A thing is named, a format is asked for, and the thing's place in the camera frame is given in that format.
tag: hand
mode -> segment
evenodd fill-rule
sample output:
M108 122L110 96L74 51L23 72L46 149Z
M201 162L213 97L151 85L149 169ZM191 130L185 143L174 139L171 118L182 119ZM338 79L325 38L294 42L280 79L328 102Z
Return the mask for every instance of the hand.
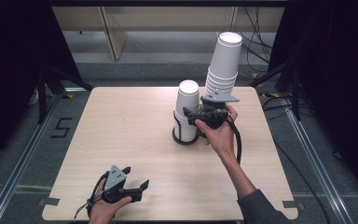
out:
M234 122L238 116L237 111L230 105L226 105L226 109ZM210 128L205 122L199 119L196 119L195 124L207 136L205 145L211 144L222 161L232 158L235 159L234 132L227 122L224 122L217 129Z
M97 192L100 192L103 189L103 184L106 181L101 181L100 186L98 187ZM126 204L130 203L132 198L125 197L116 203L106 203L104 200L96 202L91 209L89 214L89 224L106 224L115 216L118 209L124 207Z

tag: floor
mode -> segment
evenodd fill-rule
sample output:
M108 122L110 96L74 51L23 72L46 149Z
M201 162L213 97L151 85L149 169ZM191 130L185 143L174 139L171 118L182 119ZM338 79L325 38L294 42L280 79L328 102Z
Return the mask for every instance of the floor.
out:
M155 73L184 73L184 71L189 76L205 76L205 68L212 59L218 34L131 32L118 61L112 60L104 33L64 32L64 35L84 80L95 86L115 86L120 85L121 82L117 83L112 80L115 78L125 79L124 77L112 77L111 70L117 68L122 69L123 73L128 73L126 75L129 77L132 76L131 72L135 69L134 73L137 73L137 76L145 73L146 77L152 77ZM252 34L246 33L244 36L250 38ZM273 46L274 37L275 34L262 34L263 42L269 46ZM244 43L249 46L247 40L244 40ZM260 48L260 45L255 43L251 44L251 49L264 59L269 56ZM156 67L156 64L160 70L151 69L152 66ZM239 66L241 80L238 84L246 85L254 77L263 76L267 68L268 63L242 49ZM269 94L276 92L274 90L275 81L276 78L272 78L257 87L256 90L260 93L260 103L265 104L265 116L271 134L278 143L277 150L299 210L299 216L293 222L358 223L358 184L356 179L345 162L333 155L334 143L329 141L328 133L313 114L306 95L302 95L301 98L302 120L300 123L295 122L290 118L290 109L283 106L290 102L286 102L285 98L269 97ZM74 87L71 83L64 84L68 88ZM140 81L136 85L142 84L157 83L155 81ZM58 102L48 124L51 127L48 127L39 142L35 143L36 150L31 153L31 159L25 164L24 172L20 176L10 201L2 207L4 213L0 215L0 223L48 223L41 216L43 199L48 197L55 176L60 170L66 149L70 144L71 136L81 117L82 108L89 96L83 91L75 92L74 95L73 99L62 98ZM71 127L71 131L68 133L69 137L52 140L50 137L57 132L54 126L60 122L61 118L71 118L71 120L65 121ZM37 120L38 107L30 105L23 122L19 124L18 131L13 134L7 147L0 151L0 192L2 187L7 185L7 180L12 175L11 172L23 149L28 147L29 139L32 139L36 129ZM296 132L296 127L304 127L305 133ZM310 141L305 143L300 141L298 139L300 134L305 134ZM337 191L338 199L342 200L345 208L348 209L346 212L349 217L339 216L342 214L345 216L347 213L337 211L337 206L332 203L334 200L332 201L325 184L321 183L321 178L318 176L318 167L315 168L313 162L310 162L311 156L307 146L316 152L322 167L327 172L327 180L331 181L333 189Z

